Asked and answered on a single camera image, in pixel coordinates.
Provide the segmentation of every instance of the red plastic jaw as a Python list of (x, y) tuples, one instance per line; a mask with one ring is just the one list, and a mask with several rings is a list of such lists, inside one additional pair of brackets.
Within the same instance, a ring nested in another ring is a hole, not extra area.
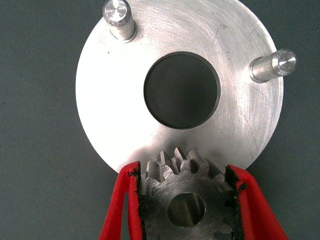
[(133, 162), (121, 169), (116, 179), (111, 203), (99, 240), (120, 240), (122, 210), (125, 194), (128, 193), (128, 226), (131, 240), (142, 240), (142, 221), (139, 216), (137, 194), (140, 163)]
[(245, 240), (288, 240), (254, 177), (246, 170), (228, 165), (237, 193), (241, 228)]
[[(288, 240), (256, 180), (246, 170), (228, 165), (226, 179), (235, 190), (240, 216), (237, 240)], [(139, 216), (140, 163), (126, 165), (114, 185), (111, 203), (99, 240), (120, 240), (125, 194), (128, 193), (128, 226), (131, 240), (142, 240), (142, 220)]]

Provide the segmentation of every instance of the gray fabric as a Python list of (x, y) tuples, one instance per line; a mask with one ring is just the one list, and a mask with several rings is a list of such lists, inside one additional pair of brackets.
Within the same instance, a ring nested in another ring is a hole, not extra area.
[[(248, 170), (290, 239), (318, 239), (320, 1), (243, 2), (299, 60), (275, 133)], [(0, 1), (1, 240), (99, 236), (117, 174), (82, 129), (75, 80), (102, 5)]]

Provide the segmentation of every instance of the scratched metal surface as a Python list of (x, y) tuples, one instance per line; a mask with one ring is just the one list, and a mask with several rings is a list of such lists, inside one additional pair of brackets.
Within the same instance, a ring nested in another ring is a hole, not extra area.
[[(136, 38), (117, 42), (102, 18), (77, 68), (77, 108), (94, 149), (117, 172), (135, 161), (145, 171), (148, 160), (177, 146), (196, 150), (221, 170), (227, 164), (250, 166), (269, 142), (283, 101), (282, 77), (259, 84), (248, 74), (253, 59), (276, 50), (265, 27), (237, 0), (129, 3)], [(215, 112), (191, 129), (160, 124), (145, 104), (149, 69), (174, 52), (200, 55), (219, 79)]]

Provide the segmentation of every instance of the metal pin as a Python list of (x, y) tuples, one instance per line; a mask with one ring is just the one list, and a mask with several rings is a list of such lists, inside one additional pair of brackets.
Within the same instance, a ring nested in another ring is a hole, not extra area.
[(136, 37), (137, 26), (126, 0), (107, 0), (102, 14), (110, 26), (110, 32), (116, 39), (128, 43)]
[(254, 59), (249, 66), (249, 73), (255, 82), (265, 83), (292, 74), (296, 65), (296, 54), (288, 49), (280, 49), (271, 55)]

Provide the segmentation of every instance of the gear tooth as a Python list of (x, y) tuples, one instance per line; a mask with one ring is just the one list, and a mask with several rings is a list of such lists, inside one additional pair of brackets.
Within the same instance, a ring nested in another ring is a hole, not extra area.
[(151, 195), (151, 189), (146, 181), (146, 174), (141, 174), (138, 193), (141, 196), (150, 196)]
[(214, 165), (212, 161), (210, 161), (207, 158), (205, 160), (209, 164), (209, 177), (211, 179), (213, 179), (215, 176), (219, 174), (223, 174), (223, 172), (216, 165)]
[(190, 159), (191, 172), (196, 174), (198, 179), (207, 178), (209, 174), (209, 164), (203, 160), (194, 150), (191, 150), (188, 154)]
[(176, 167), (177, 167), (178, 171), (180, 172), (181, 163), (183, 160), (186, 159), (186, 156), (185, 156), (184, 152), (179, 147), (176, 147), (174, 150), (174, 159), (175, 159)]
[(189, 160), (183, 160), (181, 162), (181, 166), (180, 166), (180, 172), (191, 172), (191, 165), (190, 165), (190, 161)]
[(160, 152), (160, 159), (162, 167), (168, 166), (174, 174), (179, 174), (176, 162), (174, 161), (174, 159), (171, 159), (165, 151)]
[(222, 234), (230, 234), (232, 232), (232, 228), (227, 223), (223, 223), (219, 228), (219, 232)]
[(159, 183), (165, 180), (162, 166), (156, 160), (148, 161), (146, 165), (146, 181), (149, 182), (149, 179), (155, 179)]

